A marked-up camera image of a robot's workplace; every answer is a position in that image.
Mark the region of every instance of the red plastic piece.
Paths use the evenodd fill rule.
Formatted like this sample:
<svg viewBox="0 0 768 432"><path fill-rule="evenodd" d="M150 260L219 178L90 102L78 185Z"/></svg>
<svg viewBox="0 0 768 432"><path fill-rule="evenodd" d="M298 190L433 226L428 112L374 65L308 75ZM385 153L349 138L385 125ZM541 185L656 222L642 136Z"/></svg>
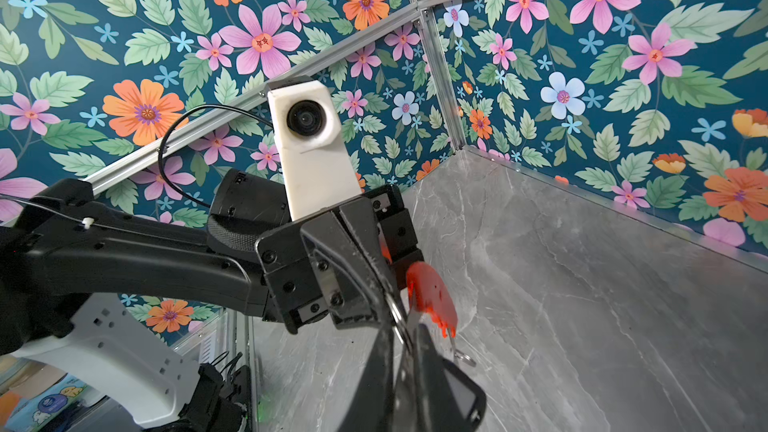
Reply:
<svg viewBox="0 0 768 432"><path fill-rule="evenodd" d="M406 281L410 306L429 314L442 330L443 337L448 336L448 330L451 337L455 337L458 325L456 306L437 271L426 262L415 262L408 268Z"/></svg>

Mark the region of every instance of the gray marble floor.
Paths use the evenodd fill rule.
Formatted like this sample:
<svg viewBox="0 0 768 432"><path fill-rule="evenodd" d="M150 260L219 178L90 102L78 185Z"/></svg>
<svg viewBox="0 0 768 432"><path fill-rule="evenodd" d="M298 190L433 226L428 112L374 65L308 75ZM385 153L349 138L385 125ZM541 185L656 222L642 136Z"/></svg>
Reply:
<svg viewBox="0 0 768 432"><path fill-rule="evenodd" d="M480 430L768 429L768 274L467 152L408 200ZM334 430L373 332L254 331L260 430Z"/></svg>

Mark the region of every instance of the black cable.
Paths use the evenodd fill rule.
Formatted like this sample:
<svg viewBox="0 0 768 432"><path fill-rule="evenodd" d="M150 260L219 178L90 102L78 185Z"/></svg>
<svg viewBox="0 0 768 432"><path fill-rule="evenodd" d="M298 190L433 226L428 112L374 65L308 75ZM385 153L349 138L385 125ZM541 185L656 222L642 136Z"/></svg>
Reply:
<svg viewBox="0 0 768 432"><path fill-rule="evenodd" d="M181 194L183 197L186 197L189 200L191 200L192 202L196 202L196 203L200 204L203 207L210 208L210 204L208 204L206 202L203 202L202 200L199 200L198 198L190 196L185 191L181 190L180 187L178 187L176 184L172 183L168 179L168 176L165 175L165 159L163 158L163 154L165 153L165 144L168 142L168 138L170 137L170 134L172 133L172 131L176 130L178 125L180 123L182 123L182 121L184 119L187 119L187 117L191 116L192 114L196 113L199 110L205 110L205 109L224 109L224 110L229 110L229 111L232 111L232 112L237 112L237 113L243 114L244 116L248 116L251 119L257 120L258 122L263 123L265 126L268 126L269 128L273 128L273 127L272 127L272 122L270 122L269 120L264 120L261 117L257 116L256 114L248 112L246 110L238 109L237 107L232 107L232 106L223 106L221 104L217 105L217 104L208 104L208 103L205 103L205 104L203 104L201 106L193 107L193 108L187 110L186 113L182 114L181 117L179 117L176 120L176 122L173 123L173 125L168 127L168 130L166 131L165 135L163 136L163 139L160 140L160 147L158 148L158 169L160 170L160 177L162 177L163 180L165 180L165 183L166 183L166 185L168 187L171 187L173 190L175 190L176 192Z"/></svg>

